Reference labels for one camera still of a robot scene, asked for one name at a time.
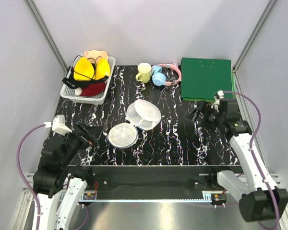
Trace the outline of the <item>yellow bra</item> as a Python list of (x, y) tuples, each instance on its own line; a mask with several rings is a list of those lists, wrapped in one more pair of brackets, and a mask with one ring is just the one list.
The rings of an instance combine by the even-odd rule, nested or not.
[(110, 76), (110, 65), (101, 56), (95, 59), (80, 57), (73, 67), (73, 72), (73, 77), (77, 81), (106, 80)]

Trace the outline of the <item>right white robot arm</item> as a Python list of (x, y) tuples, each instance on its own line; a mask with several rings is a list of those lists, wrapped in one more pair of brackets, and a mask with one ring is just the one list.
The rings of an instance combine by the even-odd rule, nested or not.
[(253, 132), (243, 120), (236, 99), (221, 99), (212, 103), (200, 101), (188, 119), (207, 130), (218, 129), (225, 135), (242, 167), (245, 182), (233, 171), (222, 170), (208, 178), (214, 190), (222, 187), (238, 202), (246, 222), (279, 220), (288, 203), (288, 192), (279, 188), (253, 143)]

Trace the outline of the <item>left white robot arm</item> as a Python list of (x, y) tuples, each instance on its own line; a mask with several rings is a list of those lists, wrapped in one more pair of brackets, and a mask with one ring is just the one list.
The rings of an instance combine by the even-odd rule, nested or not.
[(37, 171), (33, 176), (35, 216), (39, 230), (67, 230), (79, 199), (94, 185), (93, 170), (69, 164), (80, 151), (97, 144), (102, 126), (86, 126), (80, 122), (64, 137), (44, 141)]

